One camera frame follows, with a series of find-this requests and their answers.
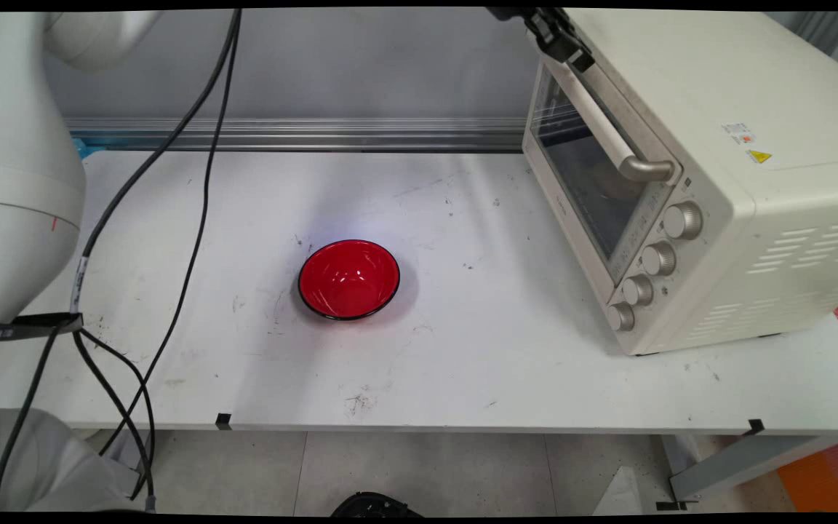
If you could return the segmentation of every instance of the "oven knob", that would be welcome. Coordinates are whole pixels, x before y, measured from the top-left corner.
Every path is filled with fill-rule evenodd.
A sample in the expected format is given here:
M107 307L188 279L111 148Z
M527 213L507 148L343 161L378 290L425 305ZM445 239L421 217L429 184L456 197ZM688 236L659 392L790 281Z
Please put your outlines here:
M652 303L652 281L645 275L629 277L623 282L623 298L631 306L645 306Z
M636 317L632 314L632 308L625 302L608 306L606 319L614 331L631 331L636 325Z
M694 239L701 234L704 216L694 202L681 202L665 209L665 234L672 239Z
M668 242L654 243L642 249L642 268L649 275L671 275L674 264L674 249Z

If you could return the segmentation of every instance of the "bowl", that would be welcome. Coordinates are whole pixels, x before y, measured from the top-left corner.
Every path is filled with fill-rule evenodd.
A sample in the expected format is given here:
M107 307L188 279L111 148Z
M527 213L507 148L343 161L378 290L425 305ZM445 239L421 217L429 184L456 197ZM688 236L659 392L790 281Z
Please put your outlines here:
M386 306L399 289L399 265L373 242L349 239L319 248L300 269L303 303L329 319L359 319Z

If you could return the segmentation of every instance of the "white table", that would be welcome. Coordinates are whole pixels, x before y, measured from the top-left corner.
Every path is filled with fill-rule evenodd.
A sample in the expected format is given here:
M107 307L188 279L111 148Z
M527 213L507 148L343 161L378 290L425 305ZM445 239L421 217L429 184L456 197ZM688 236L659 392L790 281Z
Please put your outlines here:
M147 155L84 160L81 245ZM142 371L182 286L206 158L161 156L89 262L86 326ZM214 429L222 413L233 429L742 434L759 418L761 435L838 439L834 316L772 338L622 354L522 155L219 153L210 199L183 314L150 379L158 428ZM348 238L396 256L399 292L366 319L317 318L296 275ZM26 313L66 311L74 269L75 258ZM20 405L42 345L0 343L0 408ZM129 369L92 353L130 399ZM119 422L70 336L34 405L77 428ZM143 408L134 418L146 425Z

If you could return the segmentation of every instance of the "sticker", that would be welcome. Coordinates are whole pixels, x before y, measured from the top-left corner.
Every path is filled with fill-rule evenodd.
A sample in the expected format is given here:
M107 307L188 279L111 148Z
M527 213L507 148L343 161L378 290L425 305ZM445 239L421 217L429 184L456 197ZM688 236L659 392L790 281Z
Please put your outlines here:
M749 126L741 122L735 124L724 124L722 125L722 130L724 130L726 134L734 140L734 142L738 143L739 146L751 146L752 143L755 143L755 133L749 129Z
M749 153L749 158L755 160L755 162L758 162L760 164L764 164L765 160L771 158L771 155L769 155L768 153L762 153L761 151L754 151L749 149L748 151L746 151L746 153Z
M765 160L771 159L774 156L772 153L765 153L763 151L751 149L751 147L755 145L755 143L758 143L759 140L755 133L752 132L752 129L749 129L749 126L746 124L742 122L734 122L724 124L720 127L727 135L729 135L731 139L733 139L733 142L735 142L736 145L745 147L743 151L746 156L748 156L749 159L756 164L764 164Z

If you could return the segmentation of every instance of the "floor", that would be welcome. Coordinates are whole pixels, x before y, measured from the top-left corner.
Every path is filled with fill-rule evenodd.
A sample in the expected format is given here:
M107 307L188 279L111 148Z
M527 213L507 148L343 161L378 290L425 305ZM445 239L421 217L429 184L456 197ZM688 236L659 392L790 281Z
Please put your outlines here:
M425 517L590 515L619 467L635 471L643 513L671 501L655 435L163 431L156 453L160 513L325 517L378 491ZM794 505L772 473L689 510Z

